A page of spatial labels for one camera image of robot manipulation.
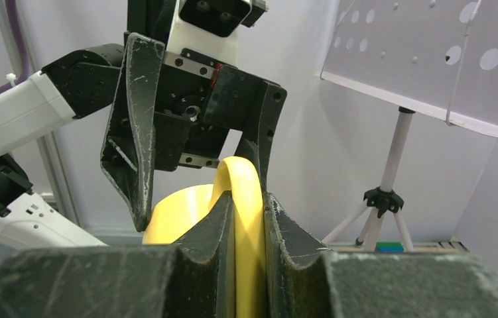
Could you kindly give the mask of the yellow mug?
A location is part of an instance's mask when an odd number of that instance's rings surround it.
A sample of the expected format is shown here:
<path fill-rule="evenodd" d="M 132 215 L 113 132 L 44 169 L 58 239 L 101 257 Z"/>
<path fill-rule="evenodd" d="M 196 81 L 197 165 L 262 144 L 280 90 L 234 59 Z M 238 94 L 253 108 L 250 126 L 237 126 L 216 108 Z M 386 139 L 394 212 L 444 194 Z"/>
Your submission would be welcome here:
<path fill-rule="evenodd" d="M 147 317 L 266 317 L 263 219 L 257 171 L 237 156 L 212 183 L 159 201 L 143 234 L 164 251 L 141 299 Z"/>

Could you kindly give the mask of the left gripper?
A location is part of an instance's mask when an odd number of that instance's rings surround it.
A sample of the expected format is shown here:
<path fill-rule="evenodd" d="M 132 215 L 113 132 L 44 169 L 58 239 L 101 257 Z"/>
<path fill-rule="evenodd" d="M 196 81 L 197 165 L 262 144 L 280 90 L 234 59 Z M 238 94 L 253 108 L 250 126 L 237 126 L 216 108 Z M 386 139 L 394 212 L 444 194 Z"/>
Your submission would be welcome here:
<path fill-rule="evenodd" d="M 156 168 L 164 171 L 215 168 L 229 132 L 241 132 L 234 155 L 254 165 L 267 191 L 287 96 L 273 81 L 192 50 L 164 52 L 164 43 L 129 33 L 101 147 L 101 170 L 138 232 L 151 219 L 155 127 Z"/>

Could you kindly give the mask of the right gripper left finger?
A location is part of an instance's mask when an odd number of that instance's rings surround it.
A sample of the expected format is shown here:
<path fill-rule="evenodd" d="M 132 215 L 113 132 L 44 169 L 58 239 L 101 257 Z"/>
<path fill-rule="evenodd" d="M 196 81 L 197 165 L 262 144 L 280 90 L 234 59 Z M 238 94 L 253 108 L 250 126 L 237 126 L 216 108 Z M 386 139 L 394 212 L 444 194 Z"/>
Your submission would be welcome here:
<path fill-rule="evenodd" d="M 146 280 L 163 258 L 150 245 L 20 252 L 0 265 L 0 317 L 147 317 Z"/>

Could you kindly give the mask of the perforated music stand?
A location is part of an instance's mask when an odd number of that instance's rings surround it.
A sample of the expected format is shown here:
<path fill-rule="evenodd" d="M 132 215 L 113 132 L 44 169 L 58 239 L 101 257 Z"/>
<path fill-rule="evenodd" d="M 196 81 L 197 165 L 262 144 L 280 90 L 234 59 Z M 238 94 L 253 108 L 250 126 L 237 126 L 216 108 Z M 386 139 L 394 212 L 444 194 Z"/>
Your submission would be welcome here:
<path fill-rule="evenodd" d="M 390 213 L 411 252 L 393 184 L 413 115 L 498 138 L 498 1 L 342 1 L 335 22 L 322 79 L 396 105 L 399 116 L 380 185 L 324 243 L 367 213 L 356 244 L 371 252 Z"/>

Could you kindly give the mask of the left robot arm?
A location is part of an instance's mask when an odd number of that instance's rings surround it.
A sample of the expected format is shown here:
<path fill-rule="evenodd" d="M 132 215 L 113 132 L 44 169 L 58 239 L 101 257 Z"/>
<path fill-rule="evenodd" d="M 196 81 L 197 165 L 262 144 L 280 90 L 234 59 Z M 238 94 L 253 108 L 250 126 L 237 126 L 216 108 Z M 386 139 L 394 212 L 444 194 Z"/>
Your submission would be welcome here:
<path fill-rule="evenodd" d="M 235 156 L 252 163 L 265 189 L 286 90 L 237 67 L 237 32 L 267 9 L 264 1 L 129 1 L 122 42 L 9 74 L 0 87 L 0 244 L 100 245 L 33 191 L 11 152 L 105 108 L 99 164 L 137 231 L 153 217 L 154 172 L 221 168 L 232 130 L 241 133 Z"/>

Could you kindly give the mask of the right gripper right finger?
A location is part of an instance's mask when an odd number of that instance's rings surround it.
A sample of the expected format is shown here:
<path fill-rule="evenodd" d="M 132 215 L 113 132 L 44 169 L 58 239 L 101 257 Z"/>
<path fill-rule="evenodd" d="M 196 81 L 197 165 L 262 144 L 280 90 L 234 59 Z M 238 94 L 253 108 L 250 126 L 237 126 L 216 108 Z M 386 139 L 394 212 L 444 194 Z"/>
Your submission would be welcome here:
<path fill-rule="evenodd" d="M 337 252 L 264 204 L 269 317 L 498 317 L 498 275 L 472 254 Z"/>

